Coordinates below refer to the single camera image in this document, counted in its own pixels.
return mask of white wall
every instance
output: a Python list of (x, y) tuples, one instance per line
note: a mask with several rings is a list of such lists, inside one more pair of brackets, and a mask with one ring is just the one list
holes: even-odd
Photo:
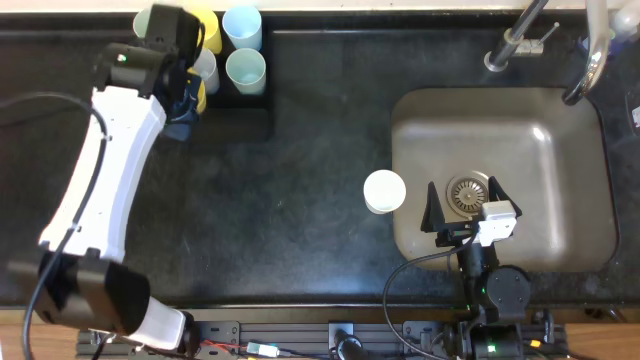
[[(620, 8), (629, 0), (606, 0)], [(0, 0), (0, 12), (127, 12), (137, 11), (150, 0)], [(225, 10), (235, 4), (261, 10), (504, 10), (523, 9), (530, 0), (163, 0), (172, 4), (199, 4)], [(550, 0), (547, 9), (582, 9), (584, 0)]]

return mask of faucet handle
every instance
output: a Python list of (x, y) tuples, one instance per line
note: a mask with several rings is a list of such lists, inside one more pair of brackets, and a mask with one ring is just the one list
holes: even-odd
[(560, 23), (556, 22), (553, 27), (547, 31), (546, 34), (540, 39), (525, 39), (518, 45), (514, 56), (540, 56), (544, 52), (544, 42), (553, 34), (554, 31), (560, 26)]

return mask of stainless steel sink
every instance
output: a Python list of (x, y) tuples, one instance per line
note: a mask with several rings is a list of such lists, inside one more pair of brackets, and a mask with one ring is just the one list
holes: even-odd
[[(612, 257), (617, 232), (600, 120), (586, 100), (569, 107), (561, 89), (424, 89), (393, 110), (393, 170), (407, 198), (394, 213), (407, 259), (444, 249), (420, 232), (433, 181), (447, 221), (472, 215), (495, 176), (523, 216), (496, 244), (503, 264), (529, 271), (586, 271)], [(446, 268), (446, 259), (424, 263)]]

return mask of light blue cup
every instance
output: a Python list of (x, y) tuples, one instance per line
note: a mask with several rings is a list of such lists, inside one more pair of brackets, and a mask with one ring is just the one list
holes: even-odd
[(262, 48), (262, 17), (253, 6), (236, 6), (222, 17), (222, 28), (236, 49)]
[(238, 49), (227, 58), (227, 75), (240, 93), (260, 95), (267, 84), (267, 63), (253, 49)]

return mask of white arm segment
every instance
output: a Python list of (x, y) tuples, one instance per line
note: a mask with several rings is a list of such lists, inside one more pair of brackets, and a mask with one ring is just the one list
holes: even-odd
[[(164, 109), (154, 96), (138, 97), (138, 90), (107, 86), (94, 89), (94, 108), (107, 123), (104, 162), (92, 196), (64, 252), (84, 255), (89, 248), (100, 250), (100, 258), (121, 263), (124, 237), (131, 203), (151, 145), (165, 123)], [(98, 121), (91, 117), (87, 137), (73, 176), (51, 223), (44, 229), (39, 243), (49, 242), (55, 251), (71, 226), (73, 216), (84, 196), (98, 157), (102, 133)]]

